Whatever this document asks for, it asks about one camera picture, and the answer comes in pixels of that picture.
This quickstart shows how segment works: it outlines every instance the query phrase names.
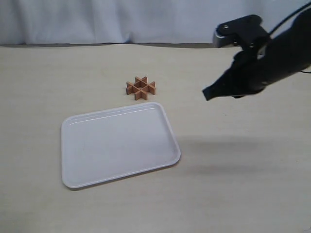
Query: white curtain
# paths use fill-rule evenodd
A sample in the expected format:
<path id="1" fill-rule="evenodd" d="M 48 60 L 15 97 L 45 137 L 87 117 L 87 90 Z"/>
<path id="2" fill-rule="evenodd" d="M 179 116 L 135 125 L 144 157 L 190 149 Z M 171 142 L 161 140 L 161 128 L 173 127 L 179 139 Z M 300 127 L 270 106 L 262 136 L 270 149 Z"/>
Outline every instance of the white curtain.
<path id="1" fill-rule="evenodd" d="M 220 23 L 257 14 L 269 30 L 306 2 L 1 0 L 0 44 L 210 43 Z"/>

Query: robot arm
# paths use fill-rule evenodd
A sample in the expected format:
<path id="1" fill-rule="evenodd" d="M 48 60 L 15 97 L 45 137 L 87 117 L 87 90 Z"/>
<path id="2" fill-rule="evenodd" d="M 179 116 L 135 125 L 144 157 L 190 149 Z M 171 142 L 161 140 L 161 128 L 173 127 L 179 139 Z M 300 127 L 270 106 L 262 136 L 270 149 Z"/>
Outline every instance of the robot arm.
<path id="1" fill-rule="evenodd" d="M 203 90 L 206 100 L 254 95 L 311 65 L 311 8 L 274 39 L 260 23 L 259 16 L 250 15 L 218 26 L 214 45 L 235 44 L 242 51 L 234 56 L 231 67 Z"/>

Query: white tray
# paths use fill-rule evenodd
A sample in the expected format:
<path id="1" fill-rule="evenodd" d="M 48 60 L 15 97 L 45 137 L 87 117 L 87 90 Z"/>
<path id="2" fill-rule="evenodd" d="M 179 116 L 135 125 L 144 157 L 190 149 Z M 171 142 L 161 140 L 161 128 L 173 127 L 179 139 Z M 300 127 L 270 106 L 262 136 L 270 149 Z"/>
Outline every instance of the white tray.
<path id="1" fill-rule="evenodd" d="M 179 158 L 156 102 L 72 116 L 62 124 L 62 180 L 70 188 L 171 166 Z"/>

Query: orange wooden piece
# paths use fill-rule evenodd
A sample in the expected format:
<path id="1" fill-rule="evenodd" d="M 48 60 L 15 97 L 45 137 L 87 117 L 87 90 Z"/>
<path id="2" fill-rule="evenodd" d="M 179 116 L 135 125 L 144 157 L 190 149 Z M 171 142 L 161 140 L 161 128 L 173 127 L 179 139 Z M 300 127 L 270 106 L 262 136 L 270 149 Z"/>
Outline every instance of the orange wooden piece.
<path id="1" fill-rule="evenodd" d="M 135 83 L 127 82 L 126 83 L 126 94 L 130 95 L 134 93 L 135 100 L 143 98 L 144 100 L 148 99 L 148 92 L 155 95 L 156 94 L 156 83 L 148 83 L 148 78 L 135 77 Z"/>

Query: beige tabletop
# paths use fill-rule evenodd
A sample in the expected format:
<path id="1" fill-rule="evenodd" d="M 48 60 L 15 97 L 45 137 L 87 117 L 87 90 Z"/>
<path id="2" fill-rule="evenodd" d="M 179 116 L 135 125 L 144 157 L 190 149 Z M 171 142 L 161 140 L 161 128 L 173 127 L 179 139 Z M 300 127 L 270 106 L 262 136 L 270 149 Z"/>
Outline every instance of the beige tabletop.
<path id="1" fill-rule="evenodd" d="M 299 233 L 311 227 L 311 76 L 242 99 L 201 90 L 236 48 L 0 48 L 1 233 Z M 61 181 L 69 116 L 134 101 L 148 76 L 182 151 L 163 169 L 79 191 Z"/>

